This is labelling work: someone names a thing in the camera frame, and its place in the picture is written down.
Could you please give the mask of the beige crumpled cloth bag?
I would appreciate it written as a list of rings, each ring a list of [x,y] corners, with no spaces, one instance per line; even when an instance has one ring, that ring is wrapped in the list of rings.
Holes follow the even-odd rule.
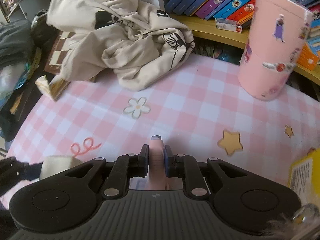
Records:
[[[51,0],[47,24],[72,33],[59,76],[85,81],[110,68],[132,91],[180,67],[194,48],[191,30],[141,0]]]

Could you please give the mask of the wooden shelf board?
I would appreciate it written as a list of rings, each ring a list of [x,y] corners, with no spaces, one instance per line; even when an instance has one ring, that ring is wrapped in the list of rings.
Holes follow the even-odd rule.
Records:
[[[171,18],[185,24],[192,32],[194,37],[204,38],[244,49],[248,39],[248,30],[243,30],[242,33],[235,33],[216,28],[215,21],[202,20],[198,17],[189,17],[184,15],[171,14]],[[306,77],[317,85],[320,85],[319,66],[314,70],[309,70],[297,64],[295,72]]]

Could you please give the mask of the pink sticker cylinder can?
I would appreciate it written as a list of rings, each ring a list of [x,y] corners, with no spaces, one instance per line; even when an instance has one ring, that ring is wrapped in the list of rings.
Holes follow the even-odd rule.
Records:
[[[242,88],[259,100],[280,93],[296,66],[313,13],[295,0],[256,0],[240,61]]]

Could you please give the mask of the pink checkered desk mat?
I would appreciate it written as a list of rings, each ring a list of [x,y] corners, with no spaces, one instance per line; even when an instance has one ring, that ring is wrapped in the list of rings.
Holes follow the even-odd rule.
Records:
[[[73,82],[57,101],[40,98],[8,155],[30,164],[49,155],[113,161],[159,135],[175,154],[217,157],[287,184],[291,163],[319,147],[319,103],[290,86],[272,101],[257,100],[238,71],[191,55],[140,92],[123,89],[108,71],[94,83]]]

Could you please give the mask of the pink lip balm tube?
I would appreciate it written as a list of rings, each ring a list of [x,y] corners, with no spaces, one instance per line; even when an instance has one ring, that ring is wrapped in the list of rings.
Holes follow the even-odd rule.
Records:
[[[167,177],[164,167],[164,144],[160,135],[154,135],[149,142],[149,189],[165,190]]]

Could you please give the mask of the cream tissue pack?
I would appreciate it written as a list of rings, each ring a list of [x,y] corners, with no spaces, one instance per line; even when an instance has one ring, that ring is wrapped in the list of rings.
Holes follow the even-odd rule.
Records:
[[[59,97],[62,95],[63,91],[70,84],[69,81],[64,80],[61,76],[56,75],[49,82],[47,77],[41,76],[35,81],[35,85],[39,89],[39,91],[52,99],[53,101],[57,101]]]

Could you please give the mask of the brown white chessboard box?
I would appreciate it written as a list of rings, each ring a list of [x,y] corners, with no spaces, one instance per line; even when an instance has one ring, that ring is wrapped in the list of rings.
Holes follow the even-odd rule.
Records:
[[[61,31],[55,40],[53,47],[49,53],[48,60],[44,67],[44,71],[60,77],[65,77],[60,74],[63,61],[68,53],[75,45],[84,38],[84,34],[75,34],[73,32]]]

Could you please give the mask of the yellow cardboard box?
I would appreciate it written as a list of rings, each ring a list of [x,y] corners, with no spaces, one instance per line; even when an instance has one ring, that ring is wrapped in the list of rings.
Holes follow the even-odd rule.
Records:
[[[319,207],[319,148],[311,148],[304,158],[291,165],[288,186],[302,205]]]

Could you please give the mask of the dark grey folded clothes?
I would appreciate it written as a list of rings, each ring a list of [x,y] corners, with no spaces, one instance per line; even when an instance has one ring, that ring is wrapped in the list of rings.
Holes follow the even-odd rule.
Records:
[[[16,20],[1,26],[0,67],[1,69],[27,61],[33,52],[31,23],[26,19]]]

